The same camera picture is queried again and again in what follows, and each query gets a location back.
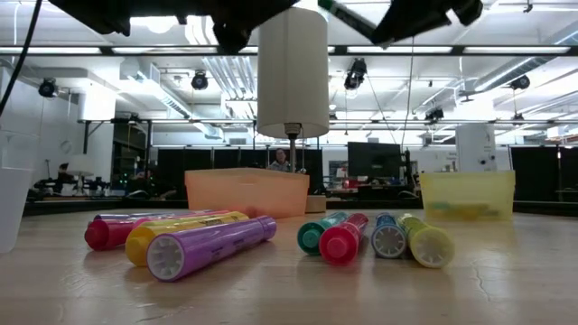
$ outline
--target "table surface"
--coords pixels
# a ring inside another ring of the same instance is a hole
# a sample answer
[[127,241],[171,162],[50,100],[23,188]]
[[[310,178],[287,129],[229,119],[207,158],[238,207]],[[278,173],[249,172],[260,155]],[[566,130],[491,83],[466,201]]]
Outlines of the table surface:
[[[296,245],[305,220],[278,221],[272,241],[178,283],[158,283],[124,249],[92,252],[95,212],[23,220],[0,255],[0,324],[575,324],[578,219],[441,224],[456,257],[443,270],[413,260],[325,264]],[[376,211],[368,211],[373,225]]]

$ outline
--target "white cylinder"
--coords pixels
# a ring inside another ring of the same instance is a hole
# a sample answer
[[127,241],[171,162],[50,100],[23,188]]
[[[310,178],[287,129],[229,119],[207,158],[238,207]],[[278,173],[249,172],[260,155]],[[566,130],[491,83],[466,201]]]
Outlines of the white cylinder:
[[287,138],[284,125],[301,124],[299,137],[329,132],[327,22],[290,8],[259,28],[257,131]]
[[455,136],[460,172],[495,172],[498,169],[494,125],[459,125]]

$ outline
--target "blue marker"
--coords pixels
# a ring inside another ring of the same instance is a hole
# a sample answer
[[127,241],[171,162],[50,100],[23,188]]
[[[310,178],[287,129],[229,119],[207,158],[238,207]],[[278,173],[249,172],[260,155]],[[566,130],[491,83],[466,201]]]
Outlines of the blue marker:
[[371,234],[371,245],[382,258],[398,258],[407,247],[406,233],[389,213],[378,216],[376,229]]

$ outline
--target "ceiling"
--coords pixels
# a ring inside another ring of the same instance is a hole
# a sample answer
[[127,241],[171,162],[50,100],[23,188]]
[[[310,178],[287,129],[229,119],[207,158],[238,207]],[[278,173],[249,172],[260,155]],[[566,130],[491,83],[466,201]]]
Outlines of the ceiling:
[[[347,7],[366,17],[373,23],[378,23],[388,9],[388,1],[379,0],[344,0]],[[465,28],[450,14],[453,24],[431,32],[421,34],[413,40],[415,44],[428,45],[545,45],[554,44],[552,35],[559,33],[572,24],[578,31],[578,0],[540,0],[531,1],[534,9],[523,13],[527,1],[522,0],[489,0],[483,1],[485,10],[482,17],[470,28]],[[29,17],[33,10],[33,1],[0,1],[0,44],[22,44],[26,35]],[[14,13],[17,12],[14,30]],[[198,19],[198,23],[210,30],[210,21]],[[369,45],[361,35],[351,30],[347,25],[328,17],[329,45]],[[33,38],[35,45],[116,45],[116,46],[146,46],[146,45],[197,45],[214,44],[214,37],[205,33],[195,41],[190,42],[191,34],[197,30],[187,30],[189,27],[174,25],[165,33],[151,32],[147,26],[134,25],[132,35],[128,38],[122,35],[100,35],[88,27],[60,11],[58,8],[43,4],[42,13]],[[250,44],[257,45],[258,30],[254,31]],[[332,56],[328,62],[330,83],[330,100],[336,107],[338,118],[370,119],[386,118],[404,119],[409,110],[409,117],[423,118],[423,113],[432,108],[431,98],[448,88],[465,88],[462,80],[475,81],[491,72],[497,71],[502,65],[513,60],[524,58],[512,57],[411,57],[411,56],[371,56],[365,58],[368,65],[366,81],[356,94],[346,96],[343,76],[349,68],[354,56]],[[158,98],[143,91],[134,91],[126,87],[126,83],[117,77],[117,67],[122,58],[87,57],[30,57],[27,65],[32,68],[83,68],[91,70],[105,79],[123,96],[117,103],[117,110],[138,111],[143,116],[159,118],[166,117],[166,107]],[[213,105],[215,112],[220,112],[222,90],[209,73],[209,87],[202,91],[191,88],[191,78],[195,70],[205,70],[207,67],[202,57],[143,57],[139,58],[142,66],[153,64],[162,73],[161,82],[180,101],[191,107],[202,107],[203,114],[209,114]],[[258,70],[256,57],[249,57],[254,75]],[[539,107],[561,96],[575,91],[578,81],[578,57],[563,57],[547,62],[527,76],[531,80],[530,88],[518,91],[514,99],[509,88],[494,88],[489,92],[474,95],[472,103],[463,104],[461,97],[449,96],[443,108],[446,117],[480,119],[480,105],[493,107],[493,114],[498,118],[511,118],[514,110],[528,107]],[[576,100],[566,100],[561,105],[554,105],[547,110],[534,114],[533,119],[549,119],[562,113],[578,111]],[[215,113],[211,118],[219,117]]]

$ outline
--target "marker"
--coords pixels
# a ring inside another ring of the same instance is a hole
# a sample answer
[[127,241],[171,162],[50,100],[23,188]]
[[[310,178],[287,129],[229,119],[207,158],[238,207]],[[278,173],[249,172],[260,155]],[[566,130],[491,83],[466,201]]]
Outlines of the marker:
[[148,269],[160,281],[173,282],[241,249],[271,239],[276,229],[273,218],[259,217],[162,234],[148,247]]
[[396,219],[389,213],[381,214],[371,234],[371,245],[379,257],[398,258],[407,247],[406,233],[397,226]]
[[410,214],[399,218],[397,224],[406,232],[409,248],[419,264],[441,268],[452,261],[455,247],[445,231]]
[[[222,215],[227,212],[228,211],[189,213],[187,215],[169,217],[169,219],[201,218],[212,215]],[[119,220],[99,219],[90,221],[87,230],[84,232],[84,240],[89,244],[90,248],[94,250],[112,249],[116,246],[123,245],[132,229],[137,228],[146,221],[156,218],[160,217],[153,216]]]
[[145,213],[132,213],[132,214],[98,214],[94,217],[95,220],[107,219],[107,220],[125,220],[129,218],[144,218],[144,217],[176,217],[181,215],[187,215],[191,213],[201,213],[201,212],[211,212],[211,210],[195,210],[195,211],[184,211],[184,212],[145,212]]
[[368,222],[364,214],[354,213],[345,222],[325,230],[319,241],[322,257],[334,265],[353,261]]
[[348,216],[349,214],[345,212],[335,212],[319,221],[303,224],[297,232],[297,244],[305,253],[319,255],[319,238],[322,233],[335,225],[339,225]]
[[128,235],[125,245],[126,257],[136,266],[146,266],[146,248],[158,235],[181,230],[217,226],[248,219],[249,217],[247,217],[247,215],[240,212],[229,212],[224,215],[193,219],[148,221],[133,229]]

